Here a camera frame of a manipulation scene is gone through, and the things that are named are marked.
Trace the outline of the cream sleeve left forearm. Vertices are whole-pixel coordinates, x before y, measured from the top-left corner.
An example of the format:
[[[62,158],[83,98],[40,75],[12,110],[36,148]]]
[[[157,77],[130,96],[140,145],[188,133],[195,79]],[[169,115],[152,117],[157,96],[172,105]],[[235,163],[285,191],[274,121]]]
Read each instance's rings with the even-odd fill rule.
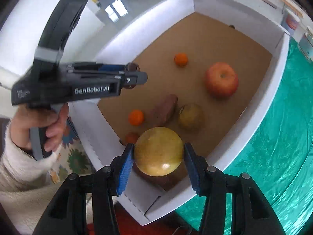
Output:
[[[90,160],[71,124],[67,124],[58,149],[41,161],[18,148],[7,127],[1,155],[1,205],[20,234],[32,234],[67,176],[91,172]]]

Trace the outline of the left hand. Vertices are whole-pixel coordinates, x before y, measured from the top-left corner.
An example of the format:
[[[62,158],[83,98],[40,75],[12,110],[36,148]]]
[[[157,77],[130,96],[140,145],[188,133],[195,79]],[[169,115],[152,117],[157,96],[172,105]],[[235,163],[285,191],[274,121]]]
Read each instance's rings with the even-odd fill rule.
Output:
[[[30,151],[32,150],[30,129],[46,128],[47,140],[44,149],[46,152],[56,151],[66,129],[68,111],[68,104],[61,107],[59,114],[52,110],[30,109],[27,105],[20,105],[10,124],[12,142],[20,149]]]

